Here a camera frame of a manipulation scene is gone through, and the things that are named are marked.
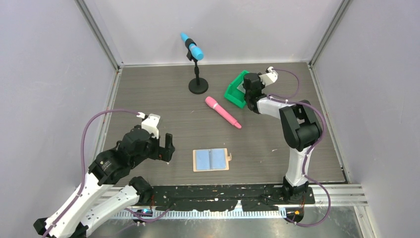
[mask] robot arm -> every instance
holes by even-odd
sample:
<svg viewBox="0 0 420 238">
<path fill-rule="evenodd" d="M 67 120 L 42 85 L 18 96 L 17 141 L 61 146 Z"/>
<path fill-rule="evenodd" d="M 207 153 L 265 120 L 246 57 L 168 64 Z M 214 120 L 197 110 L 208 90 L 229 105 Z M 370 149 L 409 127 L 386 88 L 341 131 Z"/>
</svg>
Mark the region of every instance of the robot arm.
<svg viewBox="0 0 420 238">
<path fill-rule="evenodd" d="M 305 171 L 308 171 L 311 153 L 307 152 L 319 139 L 322 130 L 315 113 L 310 108 L 293 103 L 275 102 L 262 93 L 263 88 L 276 80 L 277 73 L 269 67 L 266 74 L 245 74 L 243 87 L 245 101 L 251 111 L 281 120 L 284 139 L 290 147 L 289 168 L 283 178 L 282 188 L 284 199 L 289 200 L 292 196 L 299 196 L 308 190 L 309 182 L 302 174 L 302 167 L 307 156 Z"/>
<path fill-rule="evenodd" d="M 150 158 L 166 162 L 171 160 L 175 151 L 175 147 L 172 145 L 172 135 L 167 133 L 165 147 L 159 146 L 158 124 L 160 116 L 140 114 L 139 117 L 142 118 L 141 125 L 135 126 L 129 133 L 125 134 L 114 148 L 97 155 L 85 175 L 84 189 L 79 198 L 75 202 L 73 201 L 75 196 L 78 196 L 80 185 L 52 216 L 40 218 L 34 223 L 38 234 L 44 234 L 70 203 L 73 203 L 73 205 L 50 230 L 49 237 L 79 237 L 84 236 L 86 231 L 91 234 L 116 210 L 134 205 L 141 197 L 147 196 L 145 192 L 151 188 L 150 185 L 143 178 L 134 178 L 123 189 L 124 196 L 110 198 L 104 202 L 105 205 L 101 204 L 94 210 L 92 209 L 97 199 L 145 159 Z"/>
</svg>

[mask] gray table surface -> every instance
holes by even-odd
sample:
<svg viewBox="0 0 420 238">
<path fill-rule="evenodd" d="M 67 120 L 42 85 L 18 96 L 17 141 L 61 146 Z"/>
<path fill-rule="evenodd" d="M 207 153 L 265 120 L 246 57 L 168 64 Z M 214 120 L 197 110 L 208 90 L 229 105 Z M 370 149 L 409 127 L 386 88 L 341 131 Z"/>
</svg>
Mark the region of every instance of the gray table surface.
<svg viewBox="0 0 420 238">
<path fill-rule="evenodd" d="M 202 95 L 189 92 L 194 66 L 148 66 L 123 69 L 114 108 L 125 108 L 161 116 L 159 132 L 173 134 L 176 151 L 172 161 L 145 160 L 117 185 L 126 185 L 134 176 L 144 177 L 151 185 L 279 183 L 289 163 L 289 147 L 283 138 L 280 120 L 257 115 L 246 107 L 238 108 L 223 95 L 236 76 L 247 70 L 264 72 L 268 66 L 294 72 L 301 80 L 294 100 L 309 100 L 321 109 L 310 72 L 305 63 L 201 65 L 200 76 L 209 82 Z M 294 76 L 279 72 L 276 83 L 266 93 L 293 94 Z M 229 124 L 204 100 L 215 98 L 242 125 L 239 130 Z M 114 113 L 106 135 L 105 149 L 114 147 L 136 124 L 130 114 Z M 193 172 L 192 151 L 227 148 L 232 154 L 228 171 Z M 343 181 L 344 177 L 332 145 L 330 134 L 312 153 L 308 174 L 318 181 Z"/>
</svg>

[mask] green plastic bin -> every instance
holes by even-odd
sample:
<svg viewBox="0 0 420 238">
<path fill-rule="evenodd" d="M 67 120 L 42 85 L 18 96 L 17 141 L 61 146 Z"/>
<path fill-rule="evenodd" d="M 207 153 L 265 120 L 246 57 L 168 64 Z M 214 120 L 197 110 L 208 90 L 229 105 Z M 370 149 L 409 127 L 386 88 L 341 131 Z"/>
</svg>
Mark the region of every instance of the green plastic bin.
<svg viewBox="0 0 420 238">
<path fill-rule="evenodd" d="M 244 75 L 249 73 L 248 71 L 244 70 L 242 73 L 238 75 L 238 77 L 233 80 L 229 86 L 227 86 L 226 92 L 224 93 L 224 97 L 231 101 L 233 104 L 237 105 L 240 108 L 244 108 L 247 104 L 245 102 L 245 93 L 241 92 L 237 87 L 244 82 Z"/>
</svg>

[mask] gray wall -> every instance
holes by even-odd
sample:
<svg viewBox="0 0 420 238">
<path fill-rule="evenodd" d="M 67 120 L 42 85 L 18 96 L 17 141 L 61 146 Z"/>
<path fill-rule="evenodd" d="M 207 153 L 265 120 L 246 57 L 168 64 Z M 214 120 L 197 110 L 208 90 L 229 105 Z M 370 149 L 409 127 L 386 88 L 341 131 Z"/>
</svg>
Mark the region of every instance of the gray wall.
<svg viewBox="0 0 420 238">
<path fill-rule="evenodd" d="M 353 1 L 315 65 L 350 177 L 390 238 L 420 232 L 419 8 Z"/>
<path fill-rule="evenodd" d="M 0 237 L 38 237 L 80 182 L 115 73 L 72 0 L 1 1 L 0 29 Z"/>
<path fill-rule="evenodd" d="M 89 0 L 90 9 L 92 1 L 124 64 L 188 63 L 181 32 L 207 63 L 308 61 L 341 2 Z"/>
</svg>

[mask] blue microphone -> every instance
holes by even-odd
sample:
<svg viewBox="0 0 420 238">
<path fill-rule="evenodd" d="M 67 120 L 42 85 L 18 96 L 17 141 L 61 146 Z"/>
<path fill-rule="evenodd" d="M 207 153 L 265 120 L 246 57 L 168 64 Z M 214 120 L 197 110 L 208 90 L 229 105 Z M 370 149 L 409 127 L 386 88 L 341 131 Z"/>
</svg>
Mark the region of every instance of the blue microphone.
<svg viewBox="0 0 420 238">
<path fill-rule="evenodd" d="M 181 33 L 181 39 L 185 43 L 185 47 L 187 47 L 191 51 L 191 54 L 196 60 L 202 60 L 204 58 L 203 51 L 200 48 L 198 48 L 196 43 L 185 33 Z"/>
</svg>

